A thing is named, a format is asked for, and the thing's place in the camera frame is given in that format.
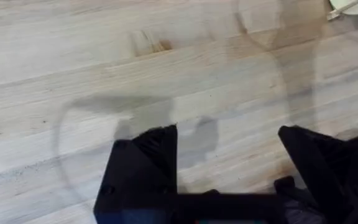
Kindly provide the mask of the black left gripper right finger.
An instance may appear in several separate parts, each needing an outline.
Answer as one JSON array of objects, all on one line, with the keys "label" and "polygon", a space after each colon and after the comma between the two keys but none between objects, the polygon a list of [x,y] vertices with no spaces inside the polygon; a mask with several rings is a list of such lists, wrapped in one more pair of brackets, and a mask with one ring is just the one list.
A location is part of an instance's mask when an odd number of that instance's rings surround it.
[{"label": "black left gripper right finger", "polygon": [[300,126],[278,136],[300,174],[277,180],[277,192],[319,212],[326,223],[358,223],[358,136],[341,140]]}]

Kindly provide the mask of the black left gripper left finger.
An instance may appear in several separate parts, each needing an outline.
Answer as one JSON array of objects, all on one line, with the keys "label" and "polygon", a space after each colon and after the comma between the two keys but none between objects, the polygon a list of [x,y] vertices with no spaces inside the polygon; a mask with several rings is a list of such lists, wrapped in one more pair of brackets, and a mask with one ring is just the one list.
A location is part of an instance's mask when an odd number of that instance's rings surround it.
[{"label": "black left gripper left finger", "polygon": [[177,193],[176,125],[147,130],[114,142],[96,205],[117,205],[125,197]]}]

